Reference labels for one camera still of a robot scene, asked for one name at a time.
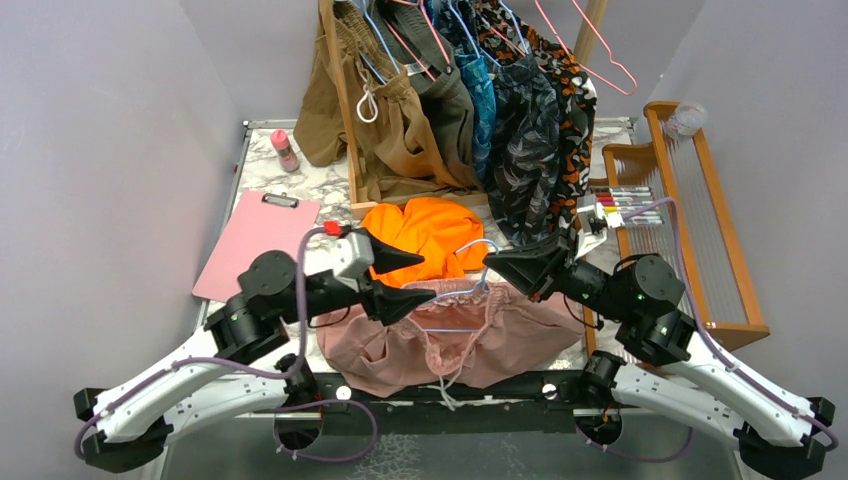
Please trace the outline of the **pink shorts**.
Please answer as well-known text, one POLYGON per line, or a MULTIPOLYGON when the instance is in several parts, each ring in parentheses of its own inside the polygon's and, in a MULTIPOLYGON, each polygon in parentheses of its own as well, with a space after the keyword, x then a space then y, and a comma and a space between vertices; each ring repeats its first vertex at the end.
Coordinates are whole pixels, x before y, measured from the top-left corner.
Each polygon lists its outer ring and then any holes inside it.
POLYGON ((434 290, 436 299, 391 326, 370 320, 359 305, 317 317, 317 344, 351 388, 380 398, 432 383, 486 388, 554 361, 584 334, 573 302, 559 293, 536 303, 507 282, 416 286, 434 290))

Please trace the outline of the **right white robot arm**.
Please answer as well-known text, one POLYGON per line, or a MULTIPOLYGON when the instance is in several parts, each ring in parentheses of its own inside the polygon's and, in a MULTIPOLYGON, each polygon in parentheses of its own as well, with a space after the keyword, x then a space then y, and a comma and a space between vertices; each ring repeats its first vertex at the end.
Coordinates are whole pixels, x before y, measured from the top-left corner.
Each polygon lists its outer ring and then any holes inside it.
POLYGON ((531 301, 561 294, 618 324, 624 356, 596 350, 571 394, 592 407, 641 407, 733 447, 771 479, 819 473, 837 447, 835 407, 775 385, 724 349, 681 309, 684 283, 660 256, 607 273, 580 258, 575 237, 492 252, 485 265, 531 301))

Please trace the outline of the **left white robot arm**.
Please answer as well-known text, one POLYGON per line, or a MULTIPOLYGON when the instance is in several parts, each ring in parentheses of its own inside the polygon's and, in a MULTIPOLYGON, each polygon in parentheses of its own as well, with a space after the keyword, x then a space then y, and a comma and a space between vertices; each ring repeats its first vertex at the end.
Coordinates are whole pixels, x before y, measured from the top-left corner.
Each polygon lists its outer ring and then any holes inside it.
POLYGON ((182 437, 254 411, 308 411, 326 405, 306 360, 308 338, 274 370, 256 362, 289 341, 287 326, 304 331, 317 316, 360 306, 385 326, 432 300, 428 289, 385 285, 381 276, 423 262, 363 228, 328 222, 309 235, 335 241, 332 266, 306 274, 308 243, 295 254, 260 254, 238 277, 238 291, 164 358, 121 385, 85 388, 74 397, 81 428, 74 453, 87 465, 124 473, 161 455, 182 437))

